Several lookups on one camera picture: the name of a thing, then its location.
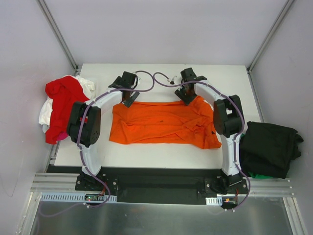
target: white wall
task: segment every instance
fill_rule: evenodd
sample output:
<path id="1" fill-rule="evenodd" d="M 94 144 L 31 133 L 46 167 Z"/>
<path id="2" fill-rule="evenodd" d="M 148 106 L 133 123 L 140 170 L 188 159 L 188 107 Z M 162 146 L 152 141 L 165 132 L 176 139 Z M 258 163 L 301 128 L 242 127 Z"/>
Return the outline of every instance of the white wall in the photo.
<path id="1" fill-rule="evenodd" d="M 304 139 L 289 176 L 309 234 L 313 231 L 313 1 L 297 0 L 252 71 L 265 121 L 293 127 Z"/>
<path id="2" fill-rule="evenodd" d="M 82 63 L 248 66 L 286 0 L 46 0 Z"/>
<path id="3" fill-rule="evenodd" d="M 0 234 L 10 235 L 47 160 L 45 84 L 73 70 L 34 0 L 0 2 L 0 41 Z"/>

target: black cloth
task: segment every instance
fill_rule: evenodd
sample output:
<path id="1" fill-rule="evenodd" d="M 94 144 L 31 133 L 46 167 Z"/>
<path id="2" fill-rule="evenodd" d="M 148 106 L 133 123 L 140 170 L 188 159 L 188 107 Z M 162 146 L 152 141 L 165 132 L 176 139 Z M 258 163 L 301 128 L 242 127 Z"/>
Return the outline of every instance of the black cloth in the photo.
<path id="1" fill-rule="evenodd" d="M 240 164 L 244 173 L 286 178 L 290 161 L 301 156 L 303 142 L 293 128 L 269 123 L 248 122 L 240 140 Z"/>

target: cloth pile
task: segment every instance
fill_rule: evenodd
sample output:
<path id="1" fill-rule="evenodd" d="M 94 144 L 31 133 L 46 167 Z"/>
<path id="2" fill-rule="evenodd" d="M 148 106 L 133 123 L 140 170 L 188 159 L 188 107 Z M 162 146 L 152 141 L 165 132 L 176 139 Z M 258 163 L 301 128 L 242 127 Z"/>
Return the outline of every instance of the cloth pile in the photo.
<path id="1" fill-rule="evenodd" d="M 188 106 L 183 101 L 134 102 L 113 107 L 110 141 L 130 143 L 190 143 L 199 148 L 219 148 L 213 110 L 200 96 Z"/>
<path id="2" fill-rule="evenodd" d="M 285 179 L 290 161 L 301 156 L 302 137 L 289 127 L 251 121 L 247 125 L 239 147 L 243 172 Z"/>
<path id="3" fill-rule="evenodd" d="M 45 92 L 48 98 L 40 111 L 39 124 L 43 125 L 45 141 L 56 144 L 67 137 L 66 128 L 74 102 L 95 98 L 95 85 L 80 76 L 68 75 L 48 83 Z"/>

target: white tabletop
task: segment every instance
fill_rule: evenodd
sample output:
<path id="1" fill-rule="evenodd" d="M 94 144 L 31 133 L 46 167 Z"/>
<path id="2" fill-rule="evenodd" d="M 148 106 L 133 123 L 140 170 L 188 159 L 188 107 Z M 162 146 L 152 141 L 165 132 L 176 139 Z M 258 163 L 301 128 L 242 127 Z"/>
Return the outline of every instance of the white tabletop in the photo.
<path id="1" fill-rule="evenodd" d="M 192 67 L 197 76 L 205 76 L 210 83 L 223 94 L 237 94 L 242 103 L 246 122 L 260 121 L 257 106 L 245 66 L 226 65 L 156 65 L 156 64 L 83 64 L 80 75 L 96 83 L 97 95 L 103 93 L 124 71 L 145 70 L 156 71 L 177 76 L 180 72 Z M 151 78 L 144 73 L 138 74 L 141 82 L 137 89 L 147 89 Z M 156 78 L 163 83 L 168 82 L 161 75 Z M 177 88 L 165 88 L 156 84 L 152 91 L 141 93 L 136 101 L 169 102 L 179 98 L 174 94 Z M 112 125 L 112 110 L 102 115 L 101 135 L 97 141 L 98 153 L 102 166 L 107 167 L 147 167 L 147 168 L 193 168 L 218 169 L 222 166 L 222 148 L 200 149 L 191 144 L 118 144 L 109 141 Z M 70 138 L 61 141 L 55 165 L 81 166 L 78 148 Z"/>

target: orange shirt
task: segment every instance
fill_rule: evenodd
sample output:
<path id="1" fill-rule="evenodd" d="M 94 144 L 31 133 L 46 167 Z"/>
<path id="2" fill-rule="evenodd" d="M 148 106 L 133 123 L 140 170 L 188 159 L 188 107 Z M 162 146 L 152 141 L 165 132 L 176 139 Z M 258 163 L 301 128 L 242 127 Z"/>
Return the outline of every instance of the orange shirt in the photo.
<path id="1" fill-rule="evenodd" d="M 110 141 L 130 143 L 190 143 L 199 148 L 219 148 L 213 110 L 197 96 L 188 106 L 182 101 L 134 102 L 113 107 Z"/>

